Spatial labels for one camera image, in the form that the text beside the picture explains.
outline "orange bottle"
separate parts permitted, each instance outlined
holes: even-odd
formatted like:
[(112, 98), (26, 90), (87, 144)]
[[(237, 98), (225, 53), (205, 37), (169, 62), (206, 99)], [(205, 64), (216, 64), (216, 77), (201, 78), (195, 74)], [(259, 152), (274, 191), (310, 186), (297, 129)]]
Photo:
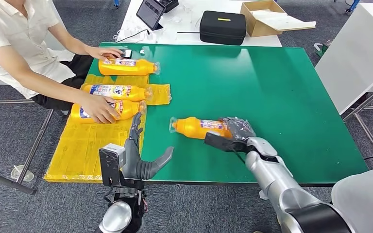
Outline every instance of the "orange bottle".
[[(147, 111), (146, 102), (132, 102), (129, 100), (117, 100), (116, 103), (109, 103), (118, 112), (119, 118), (116, 120), (126, 120), (133, 117), (138, 112), (145, 114)], [(79, 123), (95, 123), (95, 121), (83, 110), (79, 104), (73, 104), (71, 118)]]
[(176, 119), (172, 117), (170, 120), (170, 132), (182, 133), (187, 137), (197, 139), (205, 139), (205, 135), (208, 132), (222, 137), (232, 137), (231, 132), (229, 132), (224, 122), (199, 120), (193, 116), (186, 119)]
[(144, 76), (160, 72), (159, 62), (152, 63), (144, 59), (112, 58), (108, 61), (99, 60), (98, 66), (99, 72), (103, 75)]
[(83, 85), (82, 90), (93, 95), (108, 96), (116, 100), (139, 102), (152, 98), (152, 88), (132, 85)]

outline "white shirt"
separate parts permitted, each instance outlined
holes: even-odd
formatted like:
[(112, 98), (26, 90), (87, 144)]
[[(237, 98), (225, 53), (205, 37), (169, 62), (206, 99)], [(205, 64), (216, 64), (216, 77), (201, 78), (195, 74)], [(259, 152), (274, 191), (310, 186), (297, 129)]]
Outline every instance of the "white shirt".
[[(48, 28), (59, 23), (51, 0), (26, 0), (26, 18), (5, 0), (0, 0), (0, 47), (12, 46), (31, 69), (59, 83), (75, 74), (59, 61), (71, 61), (73, 53), (59, 53), (47, 48), (44, 38)], [(23, 87), (0, 66), (0, 80), (11, 85), (25, 98), (38, 93)]]

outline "black pants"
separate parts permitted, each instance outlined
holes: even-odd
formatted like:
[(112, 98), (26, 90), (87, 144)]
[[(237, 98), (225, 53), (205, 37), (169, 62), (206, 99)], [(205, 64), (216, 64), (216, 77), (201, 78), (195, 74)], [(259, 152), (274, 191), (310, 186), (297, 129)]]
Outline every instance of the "black pants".
[[(92, 61), (94, 59), (87, 55), (75, 55), (70, 62), (63, 61), (62, 64), (68, 66), (76, 76), (66, 79), (62, 84), (79, 89), (84, 84), (86, 75), (89, 72)], [(55, 110), (70, 110), (73, 103), (57, 100), (41, 94), (38, 94), (31, 98), (37, 104), (47, 109)]]

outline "green table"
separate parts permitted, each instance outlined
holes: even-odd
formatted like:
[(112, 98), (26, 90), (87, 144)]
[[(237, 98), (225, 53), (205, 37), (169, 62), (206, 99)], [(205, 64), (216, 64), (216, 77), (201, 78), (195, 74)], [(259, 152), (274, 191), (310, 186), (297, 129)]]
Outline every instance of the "green table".
[[(150, 83), (171, 85), (169, 105), (148, 106), (142, 158), (168, 146), (172, 160), (154, 177), (175, 182), (256, 182), (233, 153), (169, 133), (171, 117), (247, 119), (300, 183), (329, 184), (367, 166), (302, 48), (102, 43), (160, 62)], [(100, 75), (97, 61), (90, 73)]]

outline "robotic hand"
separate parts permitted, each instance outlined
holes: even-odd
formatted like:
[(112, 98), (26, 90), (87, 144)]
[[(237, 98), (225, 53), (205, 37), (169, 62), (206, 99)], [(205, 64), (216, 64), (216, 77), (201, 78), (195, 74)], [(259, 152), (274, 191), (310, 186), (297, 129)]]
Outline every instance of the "robotic hand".
[[(139, 155), (138, 129), (141, 113), (134, 116), (129, 138), (124, 147), (108, 144), (100, 149), (102, 182), (110, 186), (105, 199), (110, 202), (102, 222), (95, 233), (136, 233), (142, 227), (142, 217), (148, 210), (145, 198), (144, 180), (152, 178), (172, 158), (173, 147), (154, 162), (141, 160)], [(114, 200), (107, 196), (117, 188)]]
[(302, 189), (274, 147), (257, 137), (250, 124), (236, 117), (222, 118), (233, 140), (207, 133), (205, 143), (226, 152), (246, 153), (245, 165), (270, 200), (283, 233), (355, 233), (334, 206)]

